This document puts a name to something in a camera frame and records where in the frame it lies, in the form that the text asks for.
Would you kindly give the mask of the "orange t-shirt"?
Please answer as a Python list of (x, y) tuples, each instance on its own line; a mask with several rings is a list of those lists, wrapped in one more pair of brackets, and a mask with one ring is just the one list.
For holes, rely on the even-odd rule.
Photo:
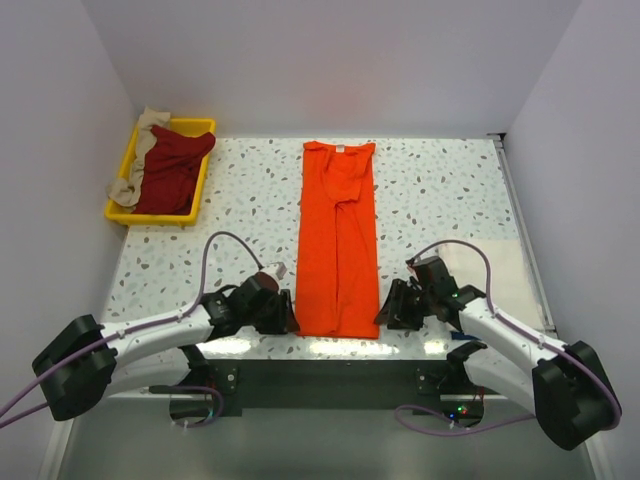
[(375, 150), (304, 144), (295, 289), (302, 336), (379, 337)]

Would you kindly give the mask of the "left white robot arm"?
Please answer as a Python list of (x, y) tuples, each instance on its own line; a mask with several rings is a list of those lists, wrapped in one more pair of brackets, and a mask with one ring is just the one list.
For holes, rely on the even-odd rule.
[(241, 285), (200, 294), (185, 308), (123, 324), (74, 319), (33, 361), (56, 421), (79, 417), (101, 400), (146, 387), (203, 393), (216, 404), (218, 381), (199, 346), (245, 326), (263, 335), (299, 331), (291, 294), (260, 271)]

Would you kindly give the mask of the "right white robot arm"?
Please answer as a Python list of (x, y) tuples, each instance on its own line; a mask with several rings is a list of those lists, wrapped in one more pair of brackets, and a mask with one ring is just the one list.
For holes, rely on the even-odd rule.
[(446, 357), (445, 386), (459, 393), (485, 387), (507, 397), (564, 450), (617, 427), (621, 405), (591, 346), (566, 344), (501, 313), (488, 289), (458, 285), (437, 256), (408, 266), (412, 278), (393, 281), (375, 322), (417, 331), (434, 316), (467, 336)]

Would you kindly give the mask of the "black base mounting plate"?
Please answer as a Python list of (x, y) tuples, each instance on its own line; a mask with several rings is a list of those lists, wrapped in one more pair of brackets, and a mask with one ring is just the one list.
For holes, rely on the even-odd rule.
[(413, 404), (476, 426), (485, 398), (445, 360), (208, 360), (175, 387), (174, 419), (240, 416), (249, 409), (394, 410)]

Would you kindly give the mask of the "folded white t-shirt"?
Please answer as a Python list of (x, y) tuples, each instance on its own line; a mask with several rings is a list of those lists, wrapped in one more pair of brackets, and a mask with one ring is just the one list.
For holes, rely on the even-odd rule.
[[(472, 244), (489, 259), (493, 303), (529, 327), (543, 330), (542, 307), (531, 285), (520, 243), (477, 239)], [(473, 285), (486, 291), (485, 264), (475, 250), (447, 243), (438, 246), (436, 251), (460, 287)]]

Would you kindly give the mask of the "dark red t-shirt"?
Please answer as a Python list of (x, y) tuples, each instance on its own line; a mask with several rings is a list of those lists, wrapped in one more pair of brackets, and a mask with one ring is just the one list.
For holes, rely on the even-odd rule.
[(207, 132), (186, 137), (153, 126), (155, 145), (145, 155), (144, 174), (134, 214), (188, 215), (191, 212), (203, 158), (216, 143)]

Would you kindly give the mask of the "yellow plastic bin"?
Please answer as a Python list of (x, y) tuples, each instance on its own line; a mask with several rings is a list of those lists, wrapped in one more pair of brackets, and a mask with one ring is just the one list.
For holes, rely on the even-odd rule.
[[(170, 125), (168, 128), (176, 133), (179, 133), (186, 137), (198, 137), (207, 132), (212, 133), (215, 136), (215, 121), (211, 118), (186, 118), (186, 117), (174, 117), (171, 115)], [(134, 146), (137, 139), (136, 126), (134, 127), (131, 139), (126, 148), (125, 155), (122, 159), (119, 167), (119, 172), (115, 179), (128, 177), (128, 168), (131, 166), (134, 160)], [(202, 192), (204, 189), (204, 183), (207, 175), (208, 161), (210, 154), (207, 154), (201, 164), (196, 191), (193, 198), (193, 204), (191, 212), (188, 215), (143, 215), (134, 214), (133, 211), (126, 211), (123, 207), (117, 205), (113, 200), (107, 196), (107, 204), (105, 206), (105, 217), (115, 223), (124, 226), (135, 225), (155, 225), (155, 226), (178, 226), (185, 227), (196, 223), (198, 212), (200, 209)]]

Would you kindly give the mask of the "beige t-shirt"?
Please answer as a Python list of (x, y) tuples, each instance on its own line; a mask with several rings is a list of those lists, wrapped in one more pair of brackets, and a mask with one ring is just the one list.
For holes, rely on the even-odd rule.
[(128, 177), (126, 179), (117, 178), (106, 188), (108, 198), (123, 207), (126, 211), (133, 211), (141, 196), (145, 157), (157, 142), (151, 129), (154, 126), (168, 128), (170, 120), (170, 112), (154, 110), (148, 106), (145, 107), (143, 113), (138, 118), (134, 160), (128, 168)]

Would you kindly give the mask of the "aluminium frame rail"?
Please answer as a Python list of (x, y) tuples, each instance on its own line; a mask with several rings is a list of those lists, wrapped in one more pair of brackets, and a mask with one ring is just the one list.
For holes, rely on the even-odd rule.
[[(301, 169), (298, 139), (224, 139), (215, 150), (199, 226), (137, 228), (127, 236), (109, 300), (110, 318), (156, 313), (196, 290), (187, 263), (215, 227), (244, 233), (264, 257), (296, 261)], [(535, 296), (552, 320), (530, 264), (497, 136), (378, 139), (374, 182), (379, 289), (431, 241), (517, 240)], [(126, 392), (55, 427), (44, 479), (610, 479), (601, 437), (573, 451), (533, 421), (518, 425), (513, 402), (487, 398), (498, 428), (438, 439), (409, 431), (390, 410), (249, 409), (184, 431), (168, 398)]]

